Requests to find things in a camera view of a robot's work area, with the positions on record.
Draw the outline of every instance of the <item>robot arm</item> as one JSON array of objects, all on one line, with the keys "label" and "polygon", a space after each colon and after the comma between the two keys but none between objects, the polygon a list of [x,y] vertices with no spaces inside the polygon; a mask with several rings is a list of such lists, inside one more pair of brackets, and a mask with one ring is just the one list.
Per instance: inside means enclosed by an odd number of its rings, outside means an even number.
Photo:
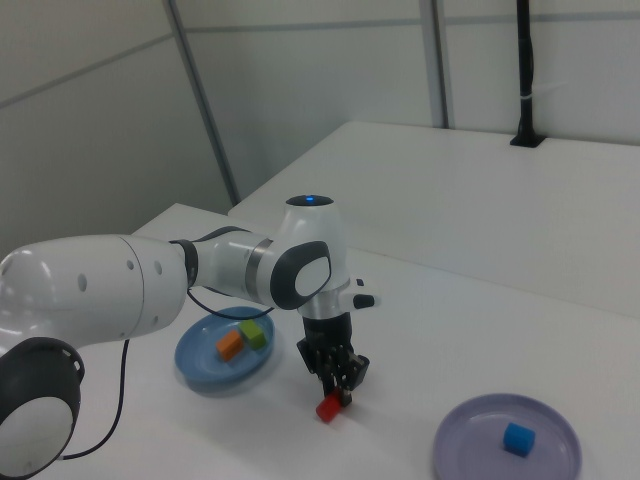
[{"label": "robot arm", "polygon": [[0,480],[29,478],[64,450],[84,375],[77,348],[169,325],[199,285],[298,309],[305,364],[325,395],[337,388],[350,402],[369,362],[353,353],[348,312],[376,298],[354,290],[332,200],[290,199],[273,239],[228,227],[195,241],[111,235],[34,244],[0,263]]}]

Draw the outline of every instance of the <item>blue cube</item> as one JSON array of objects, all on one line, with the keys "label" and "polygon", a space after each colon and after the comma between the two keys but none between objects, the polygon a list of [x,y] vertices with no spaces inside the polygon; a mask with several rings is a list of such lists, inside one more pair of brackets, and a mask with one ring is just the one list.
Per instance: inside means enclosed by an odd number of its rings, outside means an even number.
[{"label": "blue cube", "polygon": [[536,441],[536,432],[522,425],[510,423],[504,431],[502,441],[507,452],[526,457]]}]

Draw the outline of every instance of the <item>white table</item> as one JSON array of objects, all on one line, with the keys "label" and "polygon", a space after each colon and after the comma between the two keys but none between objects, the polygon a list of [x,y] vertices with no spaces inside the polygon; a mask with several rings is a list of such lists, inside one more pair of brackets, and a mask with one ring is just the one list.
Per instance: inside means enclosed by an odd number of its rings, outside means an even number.
[{"label": "white table", "polygon": [[348,123],[229,212],[338,202],[350,245],[640,318],[640,148]]},{"label": "white table", "polygon": [[[137,233],[196,238],[228,224],[249,226],[175,205]],[[321,385],[296,349],[304,334],[294,312],[273,312],[275,349],[255,376],[208,394],[185,386],[173,352],[204,316],[187,302],[171,326],[132,340],[111,440],[40,478],[434,479],[442,418],[476,395],[513,392],[571,422],[582,442],[582,480],[637,479],[637,320],[356,249],[348,265],[374,279],[384,301],[353,316],[354,347],[371,366],[354,403],[330,425],[315,417]],[[197,295],[216,308],[241,303]],[[120,350],[121,343],[81,349],[87,374],[70,452],[92,446],[111,424]]]}]

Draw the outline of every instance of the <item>black mount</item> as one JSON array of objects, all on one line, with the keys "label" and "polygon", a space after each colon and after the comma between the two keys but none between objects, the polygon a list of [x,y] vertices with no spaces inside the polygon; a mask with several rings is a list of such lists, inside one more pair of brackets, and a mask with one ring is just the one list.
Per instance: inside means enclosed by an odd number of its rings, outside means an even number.
[{"label": "black mount", "polygon": [[71,439],[78,419],[83,377],[84,364],[78,352],[53,338],[24,340],[0,357],[0,425],[22,405],[43,397],[55,397],[65,402],[73,418],[67,441],[46,465],[18,477],[0,472],[0,480],[32,477],[58,458]]},{"label": "black mount", "polygon": [[309,373],[322,381],[324,396],[336,387],[340,392],[340,404],[351,403],[351,392],[362,383],[369,367],[369,359],[356,355],[351,346],[351,315],[325,320],[303,317],[305,338],[298,342]]},{"label": "black mount", "polygon": [[533,45],[531,44],[531,18],[529,0],[517,0],[518,4],[518,58],[520,63],[520,123],[518,134],[511,145],[536,148],[545,139],[533,129]]}]

